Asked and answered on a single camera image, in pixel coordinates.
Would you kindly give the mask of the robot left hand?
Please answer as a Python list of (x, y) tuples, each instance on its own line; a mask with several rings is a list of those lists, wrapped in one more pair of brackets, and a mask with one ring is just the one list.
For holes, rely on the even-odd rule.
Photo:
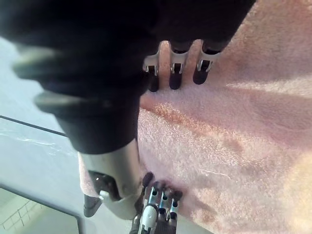
[(155, 181), (147, 196), (154, 174), (148, 172), (142, 181), (139, 213), (132, 220), (131, 234), (176, 234), (179, 202), (183, 192)]

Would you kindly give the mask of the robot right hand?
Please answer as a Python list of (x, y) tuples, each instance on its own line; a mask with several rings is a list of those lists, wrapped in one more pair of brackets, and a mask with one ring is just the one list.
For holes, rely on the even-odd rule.
[(181, 85), (193, 41), (193, 81), (203, 84), (252, 0), (3, 0), (0, 35), (37, 81), (40, 110), (53, 114), (81, 154), (99, 200), (117, 217), (141, 213), (137, 147), (140, 97), (158, 89), (160, 43), (170, 44), (170, 88)]

